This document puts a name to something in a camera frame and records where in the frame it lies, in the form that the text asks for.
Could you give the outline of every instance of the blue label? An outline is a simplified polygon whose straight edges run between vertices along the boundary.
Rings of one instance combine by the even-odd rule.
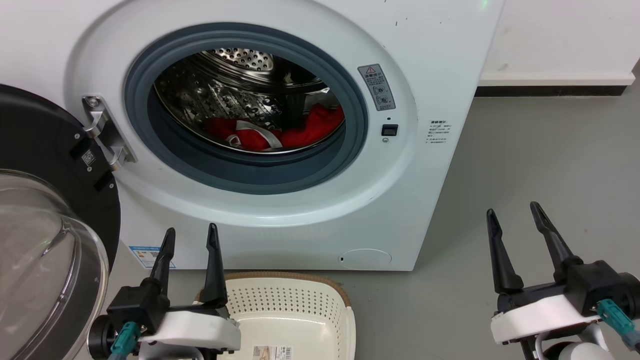
[[[130,246],[129,249],[131,250],[133,255],[138,258],[142,266],[147,269],[151,269],[154,267],[156,258],[160,253],[160,247],[157,246]],[[169,268],[176,268],[173,264],[173,261],[170,263]]]

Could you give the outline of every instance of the laundry basket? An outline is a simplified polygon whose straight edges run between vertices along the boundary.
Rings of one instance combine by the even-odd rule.
[[[227,308],[240,324],[241,350],[224,360],[353,360],[356,324],[335,282],[288,272],[227,276]]]

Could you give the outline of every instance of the red cloth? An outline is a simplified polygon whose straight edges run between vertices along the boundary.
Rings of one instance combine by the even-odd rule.
[[[204,121],[204,127],[211,136],[223,141],[237,136],[242,148],[250,151],[263,151],[269,148],[269,143],[259,132],[252,129],[236,130],[238,120],[251,122],[249,119],[211,118]],[[305,118],[305,126],[302,129],[269,131],[280,140],[282,147],[301,147],[324,138],[338,127],[342,120],[344,120],[344,112],[340,106],[331,111],[320,104],[315,104]]]

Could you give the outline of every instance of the door hinge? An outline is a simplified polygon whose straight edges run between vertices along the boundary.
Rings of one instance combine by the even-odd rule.
[[[90,138],[97,140],[111,169],[116,171],[125,162],[136,162],[133,153],[113,122],[104,99],[100,96],[87,95],[83,97],[82,105],[91,121],[89,126],[84,127],[84,131]]]

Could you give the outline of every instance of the washing machine door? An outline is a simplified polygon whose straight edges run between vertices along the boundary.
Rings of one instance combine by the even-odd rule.
[[[120,232],[111,167],[57,105],[0,85],[0,360],[72,359]]]

